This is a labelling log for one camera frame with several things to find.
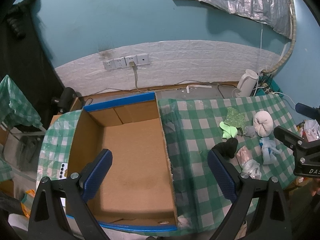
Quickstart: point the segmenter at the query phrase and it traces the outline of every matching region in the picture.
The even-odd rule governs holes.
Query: white rolled towel
[[[253,126],[257,134],[267,137],[273,130],[273,120],[267,111],[259,111],[253,117]]]

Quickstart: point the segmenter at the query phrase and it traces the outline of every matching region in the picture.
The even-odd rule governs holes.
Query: brick pattern wallpaper
[[[138,66],[141,88],[182,81],[239,81],[246,69],[268,69],[280,59],[276,53],[230,42],[160,41],[105,50],[68,62],[55,71],[66,87],[83,96],[108,89],[130,90],[135,88],[132,68],[108,71],[103,62],[140,53],[148,53],[150,59],[150,64]]]

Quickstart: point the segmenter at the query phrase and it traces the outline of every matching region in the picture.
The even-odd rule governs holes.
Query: black curtain
[[[50,65],[39,43],[31,19],[30,8],[36,0],[23,0],[11,7],[0,23],[0,79],[5,75],[17,84],[48,128],[57,113],[51,104],[53,97],[60,98],[63,85]],[[21,131],[38,130],[17,126]]]

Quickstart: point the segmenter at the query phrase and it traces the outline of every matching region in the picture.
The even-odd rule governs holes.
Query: green glittery cloth
[[[227,117],[224,121],[225,124],[229,126],[234,126],[236,128],[241,128],[242,133],[244,132],[245,127],[245,113],[239,113],[238,110],[228,107],[227,108]]]

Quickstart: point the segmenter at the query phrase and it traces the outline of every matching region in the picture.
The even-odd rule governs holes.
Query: blue wall
[[[38,0],[32,14],[55,68],[143,42],[190,39],[260,47],[259,23],[193,0]],[[265,25],[263,33],[262,48],[281,54],[288,39]]]
[[[275,81],[295,103],[319,107],[320,27],[303,0],[294,0],[297,16],[297,41]],[[293,103],[284,100],[296,124],[305,116],[294,110]]]

